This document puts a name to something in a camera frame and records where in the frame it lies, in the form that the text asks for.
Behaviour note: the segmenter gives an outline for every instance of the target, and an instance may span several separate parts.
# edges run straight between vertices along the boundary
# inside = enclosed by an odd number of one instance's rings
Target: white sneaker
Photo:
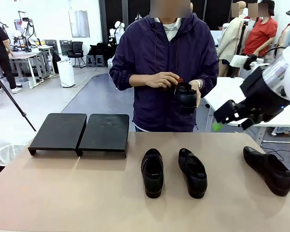
[[[21,91],[21,89],[20,88],[13,88],[12,89],[12,94],[16,94],[16,93],[19,93]]]

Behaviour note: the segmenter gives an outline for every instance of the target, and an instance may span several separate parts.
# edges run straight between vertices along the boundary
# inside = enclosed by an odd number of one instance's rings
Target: black office chair
[[[79,59],[81,58],[83,63],[85,64],[86,66],[86,63],[84,62],[83,60],[83,57],[84,57],[84,51],[83,51],[83,42],[72,42],[72,50],[70,51],[67,51],[68,53],[68,58],[69,60],[71,58],[74,58],[75,59],[75,64],[74,64],[74,67],[76,66],[76,58],[78,59],[78,64],[79,64],[79,67],[82,69],[83,67],[81,67],[81,63],[79,61]]]

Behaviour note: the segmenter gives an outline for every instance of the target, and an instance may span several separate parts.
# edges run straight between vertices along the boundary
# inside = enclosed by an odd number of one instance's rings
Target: shirt collar
[[[154,18],[154,19],[155,19],[155,22],[161,23],[159,18]],[[175,28],[179,29],[181,22],[182,22],[182,18],[177,18],[175,22]]]

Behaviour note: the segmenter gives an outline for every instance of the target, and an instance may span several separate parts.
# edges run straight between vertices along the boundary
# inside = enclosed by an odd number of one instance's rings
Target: white collared shirt
[[[155,22],[159,22],[160,20],[158,18],[155,18]],[[168,40],[171,41],[175,37],[175,35],[178,32],[178,29],[181,25],[182,19],[177,18],[176,22],[171,24],[163,24],[163,28],[165,30],[166,36],[168,37]]]

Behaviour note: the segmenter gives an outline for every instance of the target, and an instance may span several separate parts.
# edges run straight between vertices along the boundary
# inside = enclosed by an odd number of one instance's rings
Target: wristwatch
[[[196,80],[198,82],[198,88],[201,89],[202,85],[201,82],[199,80]]]

